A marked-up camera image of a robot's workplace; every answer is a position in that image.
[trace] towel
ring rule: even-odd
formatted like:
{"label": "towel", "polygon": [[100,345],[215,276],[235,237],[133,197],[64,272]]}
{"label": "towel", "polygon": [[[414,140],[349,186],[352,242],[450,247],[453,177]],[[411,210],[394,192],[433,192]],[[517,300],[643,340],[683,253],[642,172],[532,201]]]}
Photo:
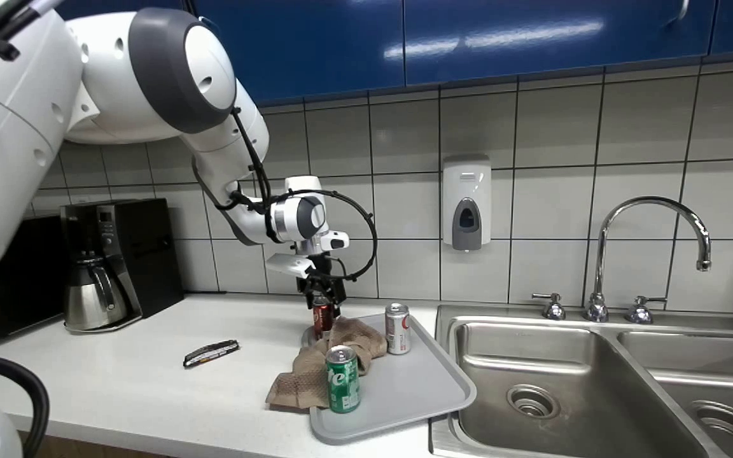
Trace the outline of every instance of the towel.
{"label": "towel", "polygon": [[386,353],[386,340],[378,331],[357,318],[336,318],[331,331],[298,350],[293,370],[275,377],[265,402],[275,410],[327,407],[326,353],[331,345],[349,345],[357,353],[362,377],[368,373],[373,359]]}

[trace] plastic tray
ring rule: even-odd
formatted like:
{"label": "plastic tray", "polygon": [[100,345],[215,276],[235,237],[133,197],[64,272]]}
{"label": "plastic tray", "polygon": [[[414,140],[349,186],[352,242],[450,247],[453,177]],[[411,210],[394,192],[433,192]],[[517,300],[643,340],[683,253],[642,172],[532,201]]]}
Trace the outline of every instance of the plastic tray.
{"label": "plastic tray", "polygon": [[[385,314],[362,314],[385,332]],[[311,426],[322,443],[349,443],[409,423],[462,410],[475,398],[473,381],[409,314],[411,348],[404,355],[373,359],[362,377],[362,404],[353,411],[311,410]]]}

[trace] kitchen counter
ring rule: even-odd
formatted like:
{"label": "kitchen counter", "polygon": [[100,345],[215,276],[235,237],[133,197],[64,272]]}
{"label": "kitchen counter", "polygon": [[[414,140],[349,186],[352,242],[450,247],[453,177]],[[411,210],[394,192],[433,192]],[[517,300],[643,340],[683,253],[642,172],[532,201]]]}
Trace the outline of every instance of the kitchen counter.
{"label": "kitchen counter", "polygon": [[[349,300],[343,314],[382,302]],[[436,307],[411,314],[433,332]],[[0,355],[32,368],[50,393],[48,435],[161,454],[429,454],[428,425],[326,444],[307,415],[265,407],[269,381],[289,368],[311,323],[299,298],[190,294],[118,332],[69,336],[50,323],[0,342]],[[185,370],[184,355],[236,339],[240,350]],[[27,397],[0,379],[0,410],[30,425]]]}

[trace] aluminum can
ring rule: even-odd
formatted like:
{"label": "aluminum can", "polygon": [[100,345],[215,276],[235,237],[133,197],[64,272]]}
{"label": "aluminum can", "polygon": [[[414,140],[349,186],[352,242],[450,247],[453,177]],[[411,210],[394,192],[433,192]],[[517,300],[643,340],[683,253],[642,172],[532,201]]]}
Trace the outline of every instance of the aluminum can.
{"label": "aluminum can", "polygon": [[409,353],[409,307],[403,302],[389,302],[385,311],[385,336],[389,353]]}
{"label": "aluminum can", "polygon": [[362,404],[359,360],[349,345],[327,348],[326,384],[334,411],[353,411]]}

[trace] sink basin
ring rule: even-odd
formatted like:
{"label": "sink basin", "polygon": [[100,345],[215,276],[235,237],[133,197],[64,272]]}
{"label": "sink basin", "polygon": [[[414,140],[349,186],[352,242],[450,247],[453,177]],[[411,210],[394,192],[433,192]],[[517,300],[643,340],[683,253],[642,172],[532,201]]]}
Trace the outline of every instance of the sink basin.
{"label": "sink basin", "polygon": [[733,336],[625,331],[619,340],[733,454]]}
{"label": "sink basin", "polygon": [[453,318],[442,327],[439,342],[479,397],[433,423],[436,453],[708,454],[652,377],[595,327],[492,314]]}

